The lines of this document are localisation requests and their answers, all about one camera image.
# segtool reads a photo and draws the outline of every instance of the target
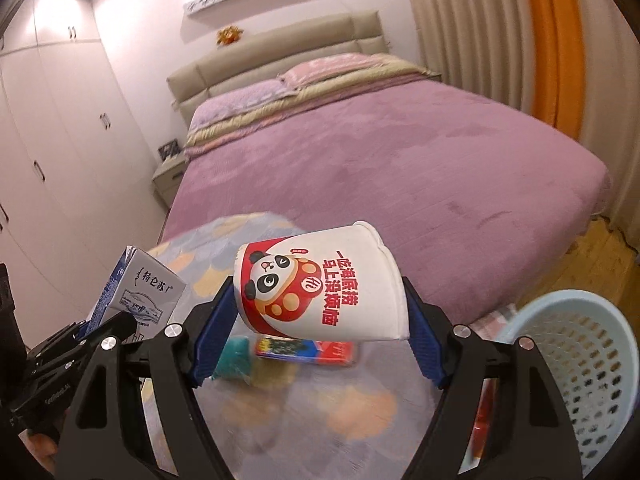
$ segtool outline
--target paper cup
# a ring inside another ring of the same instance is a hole
[[[234,287],[254,332],[319,341],[409,337],[400,271],[366,222],[246,244]]]

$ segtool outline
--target light blue basket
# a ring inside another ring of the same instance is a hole
[[[559,290],[525,306],[497,339],[513,343],[523,335],[536,342],[562,392],[586,476],[616,441],[636,403],[633,331],[604,298]]]

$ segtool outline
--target wardrobe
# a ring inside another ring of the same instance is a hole
[[[91,3],[26,0],[0,40],[0,83],[0,262],[33,347],[88,315],[166,212]]]

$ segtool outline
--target orange curtain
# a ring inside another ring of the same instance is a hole
[[[578,139],[584,111],[584,42],[578,0],[530,0],[536,43],[532,115]]]

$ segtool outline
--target blue gripper pad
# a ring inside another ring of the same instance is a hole
[[[409,310],[409,345],[422,374],[440,387],[447,377],[442,367],[442,348],[411,294],[406,295]]]
[[[230,284],[196,340],[190,371],[193,383],[202,386],[204,379],[213,375],[237,316],[234,288]]]

